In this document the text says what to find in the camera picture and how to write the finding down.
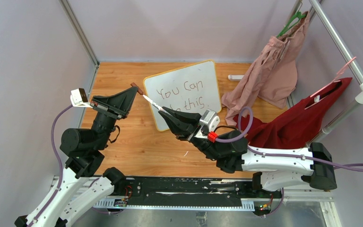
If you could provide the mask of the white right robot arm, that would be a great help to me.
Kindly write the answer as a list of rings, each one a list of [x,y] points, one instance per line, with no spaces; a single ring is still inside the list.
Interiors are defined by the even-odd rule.
[[[297,149],[258,148],[238,129],[217,135],[220,118],[213,110],[199,114],[161,107],[158,113],[178,140],[191,143],[220,170],[253,171],[251,191],[256,197],[302,184],[324,191],[337,188],[332,156],[321,143]]]

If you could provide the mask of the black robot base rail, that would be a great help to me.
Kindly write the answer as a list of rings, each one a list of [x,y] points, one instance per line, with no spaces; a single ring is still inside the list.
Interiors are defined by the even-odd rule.
[[[89,209],[104,214],[121,210],[248,211],[263,216],[288,202],[332,202],[329,192],[306,187],[275,192],[255,190],[249,179],[129,176],[119,189],[93,176],[76,188],[60,214],[76,220]]]

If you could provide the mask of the white marker pen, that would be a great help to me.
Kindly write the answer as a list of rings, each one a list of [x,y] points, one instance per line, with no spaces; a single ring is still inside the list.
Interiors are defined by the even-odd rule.
[[[167,113],[167,111],[165,109],[163,109],[161,106],[159,106],[157,103],[155,103],[152,99],[150,99],[148,96],[146,95],[142,95],[143,98],[145,100],[147,100],[154,108],[156,108],[158,111],[162,111],[164,113]]]

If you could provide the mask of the brown marker cap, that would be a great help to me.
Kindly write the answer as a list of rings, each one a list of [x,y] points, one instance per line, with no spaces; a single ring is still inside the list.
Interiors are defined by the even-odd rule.
[[[136,84],[136,83],[131,83],[130,84],[132,87],[136,87],[137,88],[137,90],[138,90],[138,93],[140,94],[140,95],[143,95],[144,94],[144,92],[143,92],[143,90]]]

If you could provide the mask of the yellow framed whiteboard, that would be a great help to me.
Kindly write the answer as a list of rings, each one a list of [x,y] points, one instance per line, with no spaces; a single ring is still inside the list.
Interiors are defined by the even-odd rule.
[[[213,60],[146,77],[143,86],[146,96],[161,107],[199,114],[222,109]]]

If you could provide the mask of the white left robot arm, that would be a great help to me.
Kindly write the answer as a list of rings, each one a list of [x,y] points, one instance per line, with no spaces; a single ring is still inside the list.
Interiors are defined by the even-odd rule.
[[[138,87],[130,87],[112,96],[94,96],[88,100],[82,88],[72,90],[73,107],[91,108],[97,112],[90,129],[69,128],[61,136],[61,144],[54,152],[67,156],[60,163],[60,175],[43,201],[28,215],[15,220],[17,227],[70,227],[103,197],[121,195],[126,189],[126,176],[117,168],[108,168],[81,195],[77,191],[100,167],[102,151],[110,143],[116,121],[128,116]]]

